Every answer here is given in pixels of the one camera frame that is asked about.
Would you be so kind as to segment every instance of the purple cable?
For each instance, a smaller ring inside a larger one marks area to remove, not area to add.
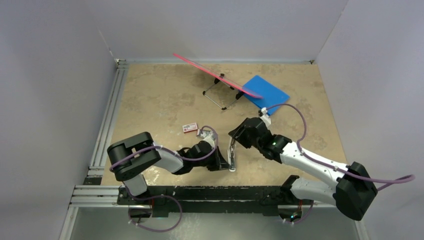
[[[151,199],[168,198],[168,199],[171,199],[172,201],[176,202],[176,204],[178,205],[178,208],[179,208],[179,218],[178,218],[178,221],[176,221],[176,223],[175,223],[172,227],[170,227],[170,228],[166,228],[166,229],[154,229],[154,228],[150,228],[150,227],[148,227],[148,226],[140,225],[139,223],[137,223],[137,222],[135,222],[134,220],[132,220],[132,219],[131,219],[131,214],[130,214],[130,210],[131,210],[131,208],[129,208],[129,209],[128,209],[128,218],[129,218],[130,222],[131,222],[133,225],[135,225],[135,226],[137,226],[137,227],[140,227],[140,228],[142,228],[142,229],[145,229],[145,230],[151,231],[151,232],[155,232],[155,233],[164,233],[164,232],[168,232],[168,231],[173,230],[174,228],[176,228],[176,227],[178,226],[178,224],[180,224],[181,219],[183,218],[183,208],[181,207],[181,204],[178,202],[178,200],[177,200],[177,199],[175,199],[174,197],[172,197],[172,196],[168,196],[168,195],[157,195],[157,196],[151,196],[151,197],[139,198],[139,197],[135,197],[135,196],[131,195],[131,193],[130,193],[130,191],[128,190],[128,188],[127,188],[127,187],[125,187],[125,188],[126,188],[126,192],[128,193],[128,195],[129,195],[132,199],[134,199],[134,200],[137,200],[137,201],[147,201],[147,200],[151,200]]]
[[[212,127],[207,126],[207,125],[202,126],[202,127],[201,127],[201,129],[200,129],[200,131],[203,131],[203,129],[204,129],[204,128],[208,128],[208,129],[212,130],[213,134],[216,136],[216,143],[215,143],[215,146],[214,146],[214,147],[213,147],[213,149],[212,149],[212,150],[211,150],[208,154],[206,154],[205,156],[202,156],[202,157],[199,157],[199,158],[187,158],[187,157],[183,157],[183,156],[177,155],[174,151],[172,151],[172,150],[170,150],[170,149],[168,149],[168,148],[166,148],[166,147],[162,147],[162,146],[148,146],[148,147],[145,147],[145,148],[143,148],[143,149],[140,149],[140,150],[138,150],[138,151],[136,151],[136,152],[134,152],[134,153],[132,153],[132,154],[130,154],[130,155],[128,155],[128,156],[126,156],[126,157],[124,157],[122,160],[119,160],[119,161],[115,162],[114,164],[112,164],[112,166],[110,166],[109,171],[111,171],[111,172],[112,172],[112,171],[114,170],[114,168],[116,168],[117,166],[121,165],[122,163],[124,163],[124,162],[126,162],[126,161],[128,161],[128,160],[132,159],[135,155],[137,155],[137,154],[141,154],[141,153],[144,153],[144,152],[147,152],[147,151],[152,150],[152,149],[161,149],[161,150],[163,150],[163,151],[165,151],[165,152],[168,152],[168,153],[170,153],[170,154],[172,154],[172,155],[175,155],[175,156],[176,156],[177,158],[179,158],[179,159],[186,160],[186,161],[192,161],[192,162],[195,162],[195,161],[201,161],[201,160],[203,160],[203,159],[206,159],[206,158],[208,158],[210,155],[212,155],[212,154],[215,152],[215,150],[217,149],[217,146],[218,146],[218,134],[217,134],[217,132],[215,131],[215,129],[213,129]]]
[[[312,201],[310,203],[310,207],[308,208],[307,212],[305,213],[305,215],[303,215],[299,220],[295,221],[294,224],[300,224],[301,222],[303,222],[307,216],[312,212],[312,207],[314,206],[314,201]]]
[[[300,152],[301,152],[301,153],[302,153],[302,154],[303,154],[303,155],[304,155],[307,159],[311,160],[312,162],[317,163],[317,164],[321,164],[321,165],[323,165],[323,166],[325,166],[325,167],[327,167],[327,168],[331,168],[331,169],[337,170],[337,171],[339,171],[339,172],[341,172],[341,173],[344,173],[344,174],[346,174],[346,175],[349,175],[349,176],[351,176],[351,177],[353,177],[353,178],[356,178],[356,179],[359,179],[359,180],[363,180],[363,181],[367,181],[367,182],[374,182],[374,183],[384,184],[383,186],[380,186],[379,188],[377,188],[377,190],[378,190],[378,191],[381,191],[381,190],[383,190],[383,189],[385,189],[385,188],[387,188],[388,186],[393,185],[393,184],[404,184],[404,183],[411,182],[412,180],[414,180],[414,179],[415,179],[415,175],[413,175],[413,174],[411,174],[411,175],[406,175],[406,176],[400,177],[400,178],[395,179],[395,180],[383,180],[383,179],[375,179],[375,178],[370,178],[370,177],[359,176],[359,175],[353,174],[353,173],[351,173],[351,172],[348,172],[348,171],[346,171],[346,170],[343,170],[343,169],[340,169],[340,168],[336,168],[335,166],[333,166],[333,165],[331,165],[331,164],[328,164],[328,163],[325,163],[325,162],[319,161],[319,160],[317,160],[317,159],[315,159],[315,158],[313,158],[313,157],[309,156],[308,154],[306,154],[305,152],[303,152],[303,151],[302,151],[302,147],[301,147],[301,141],[305,138],[305,136],[306,136],[306,132],[307,132],[307,124],[306,124],[305,117],[303,116],[303,114],[301,113],[301,111],[300,111],[297,107],[295,107],[295,106],[293,106],[293,105],[291,105],[291,104],[288,104],[288,103],[279,103],[279,104],[275,104],[275,105],[272,105],[272,106],[268,107],[268,108],[267,108],[267,110],[272,109],[272,108],[275,108],[275,107],[277,107],[277,106],[289,106],[289,107],[293,108],[294,110],[296,110],[296,112],[297,112],[297,113],[300,115],[300,117],[302,118],[303,126],[304,126],[304,131],[303,131],[303,135],[302,135],[302,137],[301,137],[301,138],[299,138],[299,140],[297,140],[297,141],[296,141],[296,145],[297,145],[297,148],[299,149],[299,151],[300,151]]]

